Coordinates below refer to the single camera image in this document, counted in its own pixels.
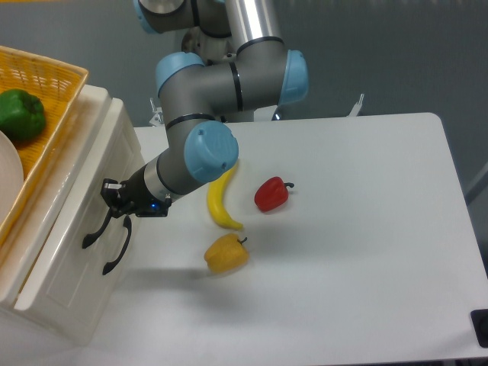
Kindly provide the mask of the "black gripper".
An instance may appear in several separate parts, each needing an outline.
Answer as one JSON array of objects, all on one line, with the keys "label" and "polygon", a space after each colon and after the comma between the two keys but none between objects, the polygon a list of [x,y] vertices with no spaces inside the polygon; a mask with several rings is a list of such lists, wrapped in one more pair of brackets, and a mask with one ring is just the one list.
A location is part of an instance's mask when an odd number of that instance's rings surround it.
[{"label": "black gripper", "polygon": [[101,184],[101,196],[110,208],[114,219],[134,214],[137,217],[167,217],[170,200],[154,197],[144,180],[145,168],[134,172],[127,180],[118,182],[105,178]]}]

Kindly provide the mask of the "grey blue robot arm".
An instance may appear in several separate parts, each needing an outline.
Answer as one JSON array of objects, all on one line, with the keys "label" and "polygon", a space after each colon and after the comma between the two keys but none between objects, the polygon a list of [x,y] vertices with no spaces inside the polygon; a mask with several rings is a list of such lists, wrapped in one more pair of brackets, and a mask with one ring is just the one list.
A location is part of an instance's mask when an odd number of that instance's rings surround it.
[{"label": "grey blue robot arm", "polygon": [[303,54],[284,45],[270,1],[136,1],[134,8],[146,31],[196,27],[232,51],[213,65],[197,53],[160,60],[156,91],[169,146],[130,178],[103,181],[108,218],[165,217],[173,202],[235,165],[239,147],[225,118],[301,101],[309,89]]}]

